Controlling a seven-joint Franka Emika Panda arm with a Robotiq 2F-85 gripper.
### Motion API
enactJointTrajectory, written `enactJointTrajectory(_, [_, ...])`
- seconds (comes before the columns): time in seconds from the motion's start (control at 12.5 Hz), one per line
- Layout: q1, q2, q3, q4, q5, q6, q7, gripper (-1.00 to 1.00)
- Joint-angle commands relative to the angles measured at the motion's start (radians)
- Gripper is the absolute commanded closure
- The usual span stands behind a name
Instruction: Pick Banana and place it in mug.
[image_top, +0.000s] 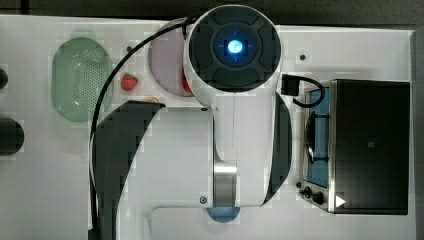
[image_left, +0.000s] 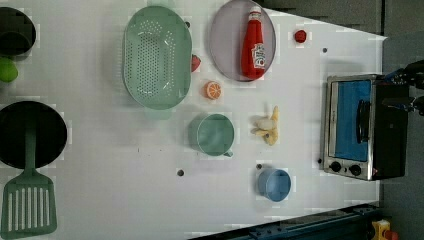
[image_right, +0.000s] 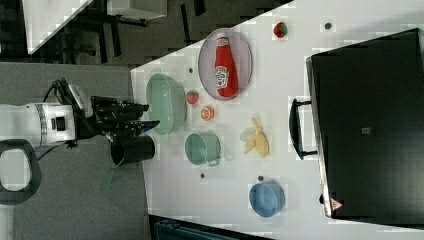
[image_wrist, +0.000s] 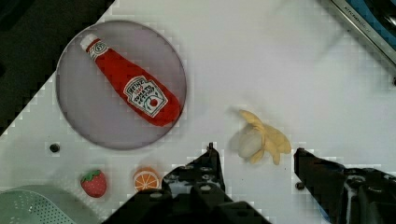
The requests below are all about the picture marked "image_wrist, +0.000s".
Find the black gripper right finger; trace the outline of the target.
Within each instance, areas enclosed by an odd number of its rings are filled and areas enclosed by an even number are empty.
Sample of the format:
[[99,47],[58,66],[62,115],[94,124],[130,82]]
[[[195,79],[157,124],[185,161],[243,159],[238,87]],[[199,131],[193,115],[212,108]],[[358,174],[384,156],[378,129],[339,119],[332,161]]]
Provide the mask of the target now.
[[396,224],[395,176],[374,168],[346,168],[299,147],[294,173],[332,224]]

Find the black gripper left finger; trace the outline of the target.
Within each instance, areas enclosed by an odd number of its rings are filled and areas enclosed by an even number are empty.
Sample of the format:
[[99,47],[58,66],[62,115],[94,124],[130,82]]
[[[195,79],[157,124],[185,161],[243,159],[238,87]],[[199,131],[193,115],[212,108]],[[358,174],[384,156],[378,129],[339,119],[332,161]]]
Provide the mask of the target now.
[[165,175],[159,189],[138,191],[102,224],[271,224],[246,202],[225,193],[213,146]]

